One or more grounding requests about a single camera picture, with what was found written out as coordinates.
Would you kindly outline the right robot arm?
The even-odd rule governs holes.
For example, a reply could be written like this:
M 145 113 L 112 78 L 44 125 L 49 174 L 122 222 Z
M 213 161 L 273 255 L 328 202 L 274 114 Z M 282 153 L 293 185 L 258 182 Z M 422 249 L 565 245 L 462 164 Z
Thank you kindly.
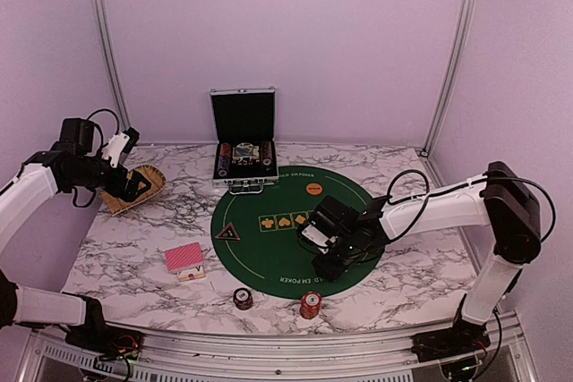
M 474 286 L 460 302 L 443 344 L 462 353 L 473 344 L 495 306 L 523 267 L 541 252 L 540 204 L 532 182 L 503 162 L 461 183 L 393 199 L 386 193 L 361 210 L 327 195 L 298 227 L 297 239 L 315 252 L 312 266 L 324 280 L 338 280 L 351 266 L 380 256 L 393 242 L 417 233 L 469 225 L 491 227 L 494 244 Z

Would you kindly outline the orange round dealer button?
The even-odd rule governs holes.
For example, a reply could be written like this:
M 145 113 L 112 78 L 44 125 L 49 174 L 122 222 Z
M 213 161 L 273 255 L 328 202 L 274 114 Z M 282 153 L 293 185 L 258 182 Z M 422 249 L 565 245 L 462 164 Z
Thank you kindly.
M 308 183 L 305 190 L 311 196 L 320 196 L 323 193 L 323 187 L 319 183 Z

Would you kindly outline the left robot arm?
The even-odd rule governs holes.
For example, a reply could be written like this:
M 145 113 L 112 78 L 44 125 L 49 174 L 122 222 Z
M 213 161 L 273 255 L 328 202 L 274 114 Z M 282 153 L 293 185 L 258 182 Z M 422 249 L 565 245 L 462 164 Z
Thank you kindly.
M 1 190 L 2 248 L 38 208 L 59 193 L 75 195 L 80 188 L 91 193 L 102 190 L 134 203 L 151 190 L 150 180 L 137 172 L 130 174 L 120 163 L 140 134 L 132 127 L 118 130 L 93 149 L 95 134 L 103 132 L 90 117 L 66 118 L 52 147 L 21 164 L 17 175 Z M 78 327 L 80 339 L 95 351 L 106 350 L 114 339 L 97 300 L 26 287 L 1 275 L 1 326 L 12 324 Z

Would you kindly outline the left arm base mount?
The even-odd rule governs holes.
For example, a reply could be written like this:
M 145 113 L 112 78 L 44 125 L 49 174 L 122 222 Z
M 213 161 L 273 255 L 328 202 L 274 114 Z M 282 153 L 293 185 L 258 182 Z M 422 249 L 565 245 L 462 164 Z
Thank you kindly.
M 136 358 L 142 340 L 140 331 L 120 327 L 106 327 L 101 333 L 91 328 L 71 327 L 65 336 L 68 344 L 97 352 L 103 361 Z

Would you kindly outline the red 5 chip stack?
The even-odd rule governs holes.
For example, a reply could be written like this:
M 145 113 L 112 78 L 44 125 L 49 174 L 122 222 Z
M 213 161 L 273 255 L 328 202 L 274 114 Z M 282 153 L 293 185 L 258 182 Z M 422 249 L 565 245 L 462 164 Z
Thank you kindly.
M 316 318 L 321 310 L 322 297 L 319 293 L 310 291 L 306 293 L 302 300 L 299 313 L 302 318 Z

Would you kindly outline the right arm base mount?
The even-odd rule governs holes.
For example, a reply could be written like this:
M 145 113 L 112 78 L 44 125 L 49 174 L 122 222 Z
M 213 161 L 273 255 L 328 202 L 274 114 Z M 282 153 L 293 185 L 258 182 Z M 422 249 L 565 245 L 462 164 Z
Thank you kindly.
M 419 362 L 427 362 L 484 350 L 490 345 L 491 340 L 483 331 L 470 334 L 446 328 L 414 335 L 411 352 Z

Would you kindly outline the black triangular all-in button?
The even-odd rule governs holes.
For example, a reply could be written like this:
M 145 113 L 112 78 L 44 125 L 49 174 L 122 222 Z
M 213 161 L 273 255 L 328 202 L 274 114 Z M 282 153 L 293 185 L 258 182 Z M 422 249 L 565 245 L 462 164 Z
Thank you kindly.
M 217 240 L 224 241 L 240 241 L 241 238 L 236 231 L 232 222 L 229 222 L 223 229 L 215 236 Z

